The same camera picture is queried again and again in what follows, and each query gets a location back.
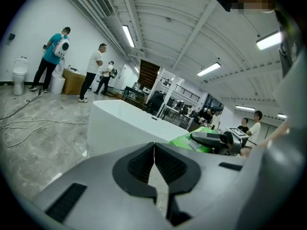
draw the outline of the rectangular light fixture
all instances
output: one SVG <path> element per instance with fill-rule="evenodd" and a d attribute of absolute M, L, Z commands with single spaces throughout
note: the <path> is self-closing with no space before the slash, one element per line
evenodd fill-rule
<path fill-rule="evenodd" d="M 221 67 L 221 65 L 218 62 L 215 62 L 212 66 L 210 66 L 207 69 L 205 69 L 205 70 L 201 71 L 200 73 L 198 73 L 197 76 L 201 77 L 201 76 L 203 76 L 203 75 L 205 75 L 205 74 L 207 74 L 207 73 L 209 73 L 209 72 L 211 72 L 211 71 L 213 71 L 215 69 L 218 69 L 220 67 Z"/>
<path fill-rule="evenodd" d="M 242 109 L 242 110 L 248 110 L 248 111 L 255 111 L 255 108 L 252 107 L 246 107 L 246 106 L 241 106 L 241 105 L 236 105 L 237 109 Z"/>
<path fill-rule="evenodd" d="M 272 34 L 267 35 L 266 37 L 259 39 L 256 42 L 256 45 L 260 50 L 271 47 L 276 44 L 280 44 L 282 42 L 282 34 L 280 32 L 274 32 Z"/>
<path fill-rule="evenodd" d="M 281 113 L 279 113 L 277 116 L 278 116 L 278 117 L 280 117 L 280 118 L 283 118 L 283 119 L 286 119 L 286 118 L 287 118 L 287 116 L 286 116 L 286 115 L 281 114 Z"/>
<path fill-rule="evenodd" d="M 134 45 L 134 42 L 133 42 L 133 39 L 132 39 L 130 30 L 129 30 L 129 27 L 127 25 L 123 25 L 123 29 L 124 29 L 124 32 L 126 34 L 126 37 L 127 37 L 128 41 L 129 41 L 130 46 L 134 48 L 135 45 Z"/>

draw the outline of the white ceiling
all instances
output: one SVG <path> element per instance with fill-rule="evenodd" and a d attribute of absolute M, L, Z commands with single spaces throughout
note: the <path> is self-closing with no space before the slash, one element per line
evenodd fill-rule
<path fill-rule="evenodd" d="M 131 61 L 145 59 L 179 73 L 230 108 L 243 104 L 274 119 L 282 113 L 272 95 L 282 79 L 278 46 L 262 51 L 256 46 L 259 38 L 278 30 L 274 13 L 226 12 L 216 0 L 108 1 L 114 15 L 103 21 Z M 197 76 L 216 61 L 219 69 Z"/>

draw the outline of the marble floor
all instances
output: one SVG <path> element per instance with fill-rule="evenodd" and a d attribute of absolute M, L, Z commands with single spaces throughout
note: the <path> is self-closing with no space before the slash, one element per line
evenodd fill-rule
<path fill-rule="evenodd" d="M 14 96 L 12 86 L 0 88 L 0 118 L 9 116 L 38 95 L 30 92 L 26 86 L 22 95 Z M 88 91 L 85 95 L 88 103 L 79 103 L 75 95 L 42 93 L 39 98 L 21 109 L 14 116 L 0 120 L 0 126 L 21 117 L 32 116 L 35 119 L 82 122 L 89 116 L 92 102 L 112 99 L 95 95 Z M 44 189 L 50 181 L 67 170 L 87 159 L 90 148 L 86 143 L 87 125 L 52 123 L 34 131 L 24 142 L 31 131 L 48 121 L 36 122 L 28 129 L 9 129 L 6 134 L 0 129 L 0 165 L 11 188 L 28 199 Z M 18 123 L 16 127 L 26 127 L 29 123 Z M 149 184 L 158 191 L 157 208 L 165 216 L 168 186 L 156 166 L 151 171 Z"/>

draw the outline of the white sleeve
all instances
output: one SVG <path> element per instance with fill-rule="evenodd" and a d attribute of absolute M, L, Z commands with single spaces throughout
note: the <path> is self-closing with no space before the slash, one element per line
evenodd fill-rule
<path fill-rule="evenodd" d="M 102 55 L 99 51 L 96 52 L 96 61 L 101 60 L 102 61 Z"/>
<path fill-rule="evenodd" d="M 253 127 L 249 129 L 249 131 L 251 132 L 252 135 L 259 130 L 260 130 L 260 123 L 254 124 Z"/>

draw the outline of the white t-shirt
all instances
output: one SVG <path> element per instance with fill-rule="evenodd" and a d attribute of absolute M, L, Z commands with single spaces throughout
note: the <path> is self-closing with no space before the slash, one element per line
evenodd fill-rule
<path fill-rule="evenodd" d="M 256 143 L 256 140 L 257 140 L 258 135 L 259 135 L 259 132 L 260 132 L 260 128 L 261 128 L 260 123 L 255 123 L 255 124 L 253 125 L 253 127 L 249 129 L 250 132 L 252 133 L 252 135 L 251 135 L 248 139 L 249 139 L 251 142 Z M 255 144 L 252 144 L 252 143 L 250 143 L 249 141 L 247 141 L 246 145 L 249 146 L 249 147 L 254 147 L 254 146 L 255 146 Z"/>
<path fill-rule="evenodd" d="M 97 74 L 99 65 L 96 61 L 101 60 L 102 61 L 102 55 L 99 50 L 95 51 L 88 62 L 87 70 L 86 72 Z"/>
<path fill-rule="evenodd" d="M 110 74 L 109 74 L 109 72 L 111 71 L 113 69 L 113 66 L 112 65 L 109 65 L 108 67 L 107 67 L 107 73 L 104 73 L 104 74 L 102 74 L 104 77 L 109 77 L 110 76 Z"/>
<path fill-rule="evenodd" d="M 221 115 L 213 115 L 212 116 L 212 123 L 211 125 L 214 125 L 215 127 L 214 128 L 217 128 L 219 126 L 219 122 L 220 122 L 220 119 L 221 119 Z"/>

